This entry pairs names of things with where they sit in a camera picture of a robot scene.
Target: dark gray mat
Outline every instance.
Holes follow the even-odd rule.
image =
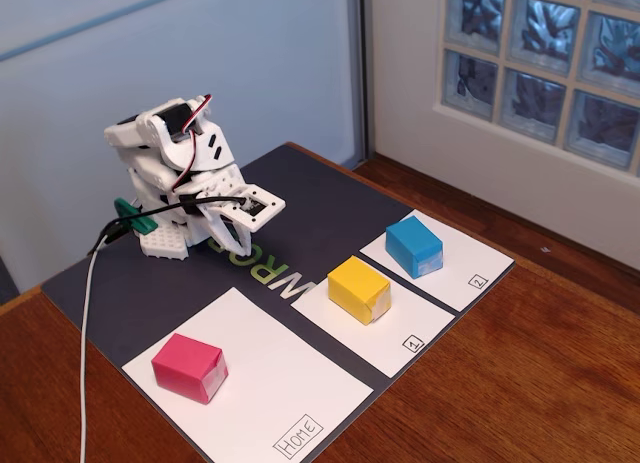
[[[359,254],[359,250],[412,209],[287,146],[254,161],[242,172],[247,182],[255,183],[287,202],[287,208],[254,235],[254,244],[262,252],[259,261],[239,266],[230,260],[229,253],[218,253],[206,243],[190,248],[190,256],[184,261],[147,258],[141,253],[137,239],[128,235],[109,245],[97,258],[88,337],[121,370],[124,364],[227,290],[238,288],[261,309],[373,389],[370,397],[304,460],[308,462],[464,312],[443,305],[456,316],[453,322],[395,378],[386,377],[291,308],[299,295],[283,299],[284,286],[271,290],[256,279],[252,271],[258,276],[268,275],[264,269],[257,271],[255,265],[267,264],[273,257],[273,267],[288,267],[269,284],[293,273],[301,275],[297,286],[309,281],[319,283],[349,256],[358,255],[388,278],[403,286],[410,285]],[[76,326],[82,320],[87,268],[88,260],[85,259],[43,285],[44,292]],[[412,285],[410,289],[435,300]]]

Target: white cable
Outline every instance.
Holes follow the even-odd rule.
[[[80,339],[80,463],[84,463],[84,457],[87,450],[87,407],[84,390],[84,373],[87,360],[87,315],[89,314],[89,296],[91,295],[91,278],[93,276],[93,265],[96,263],[98,251],[107,239],[107,235],[100,240],[96,251],[91,255],[89,263],[89,271],[87,272],[87,288],[84,294],[84,309],[82,313],[82,334]]]

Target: wooden table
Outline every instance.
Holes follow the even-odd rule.
[[[640,461],[640,318],[502,251],[513,271],[316,461]],[[37,289],[9,305],[0,461],[76,461],[80,334]],[[202,461],[93,345],[87,411],[88,462]]]

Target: white plastic part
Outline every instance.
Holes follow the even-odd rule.
[[[220,208],[220,214],[244,226],[251,233],[255,233],[262,228],[269,220],[284,210],[285,207],[284,200],[256,185],[245,185],[234,193],[233,196],[248,198],[249,207],[246,207],[247,205],[240,207],[240,205],[226,203]],[[256,204],[264,208],[256,211]]]
[[[116,147],[120,159],[129,167],[143,210],[159,209],[194,197],[246,199],[244,205],[232,201],[200,204],[197,206],[199,213],[175,208],[153,215],[159,228],[146,236],[138,235],[145,255],[182,260],[188,256],[189,246],[212,237],[222,248],[238,256],[248,256],[251,254],[251,233],[262,228],[285,207],[284,200],[245,183],[240,169],[233,164],[233,154],[222,130],[205,118],[209,113],[206,107],[195,117],[195,126],[190,127],[196,133],[194,164],[186,181],[173,188],[193,157],[193,142],[188,135],[176,133],[176,126],[185,111],[188,115],[189,109],[195,111],[204,101],[203,96],[188,101],[170,100],[140,113],[132,121],[105,130],[107,141]],[[169,112],[171,116],[162,113],[185,104],[189,109],[177,108],[173,113]],[[170,122],[173,135],[169,134],[165,120]]]
[[[140,248],[147,256],[184,260],[189,256],[184,234],[176,224],[160,223],[148,235],[138,234]]]

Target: white paper sheet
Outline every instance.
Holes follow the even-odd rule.
[[[372,391],[235,288],[175,332],[222,348],[229,376],[208,405],[156,384],[174,332],[123,370],[216,463],[299,462]]]
[[[292,306],[389,378],[454,318],[391,280],[391,309],[365,326],[332,302],[328,289],[325,279]]]
[[[405,218],[409,216],[418,218],[442,240],[443,268],[411,278],[385,250],[385,233],[365,246],[362,253],[458,311],[473,303],[513,263],[508,256],[418,210]]]

